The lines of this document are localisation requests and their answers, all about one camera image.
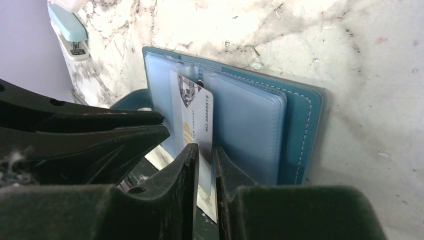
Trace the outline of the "white VIP card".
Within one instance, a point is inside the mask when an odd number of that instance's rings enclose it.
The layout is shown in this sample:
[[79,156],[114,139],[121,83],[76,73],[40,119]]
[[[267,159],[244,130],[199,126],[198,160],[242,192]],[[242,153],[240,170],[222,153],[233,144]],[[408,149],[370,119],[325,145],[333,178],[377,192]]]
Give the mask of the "white VIP card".
[[214,188],[211,154],[214,97],[211,92],[174,70],[169,75],[175,147],[181,151],[187,144],[198,145],[198,185],[210,195]]

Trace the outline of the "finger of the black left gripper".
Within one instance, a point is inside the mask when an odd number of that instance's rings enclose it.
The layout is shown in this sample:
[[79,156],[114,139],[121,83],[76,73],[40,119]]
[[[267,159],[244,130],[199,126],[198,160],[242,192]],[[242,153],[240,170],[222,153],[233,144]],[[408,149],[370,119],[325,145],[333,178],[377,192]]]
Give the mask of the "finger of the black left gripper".
[[115,110],[47,97],[0,81],[0,125],[23,132],[90,133],[160,125],[156,111]]
[[163,125],[84,133],[0,130],[0,183],[118,185],[161,142]]

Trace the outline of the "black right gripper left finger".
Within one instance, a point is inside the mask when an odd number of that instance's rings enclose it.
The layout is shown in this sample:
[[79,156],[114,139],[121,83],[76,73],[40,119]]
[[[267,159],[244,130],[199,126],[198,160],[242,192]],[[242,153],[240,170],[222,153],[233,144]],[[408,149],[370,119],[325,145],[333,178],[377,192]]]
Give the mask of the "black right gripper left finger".
[[0,190],[3,240],[191,240],[199,147],[185,146],[159,171],[174,190],[146,194],[114,185],[24,185]]

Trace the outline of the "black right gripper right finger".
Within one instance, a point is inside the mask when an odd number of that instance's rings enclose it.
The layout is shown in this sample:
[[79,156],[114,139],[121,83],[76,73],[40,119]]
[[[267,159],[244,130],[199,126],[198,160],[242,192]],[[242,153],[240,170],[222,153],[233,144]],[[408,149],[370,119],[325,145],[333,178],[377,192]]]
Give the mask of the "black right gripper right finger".
[[213,148],[222,240],[384,240],[366,196],[348,185],[260,185]]

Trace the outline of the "blue leather card holder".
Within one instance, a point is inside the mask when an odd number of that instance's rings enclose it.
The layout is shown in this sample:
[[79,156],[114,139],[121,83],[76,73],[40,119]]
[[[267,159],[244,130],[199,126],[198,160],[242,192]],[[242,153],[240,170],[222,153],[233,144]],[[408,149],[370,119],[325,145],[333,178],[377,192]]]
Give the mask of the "blue leather card holder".
[[173,117],[175,71],[212,93],[213,144],[238,168],[261,185],[304,183],[324,104],[318,87],[156,47],[143,47],[142,55],[147,88],[112,108],[158,111],[170,133],[161,145],[172,157],[182,138]]

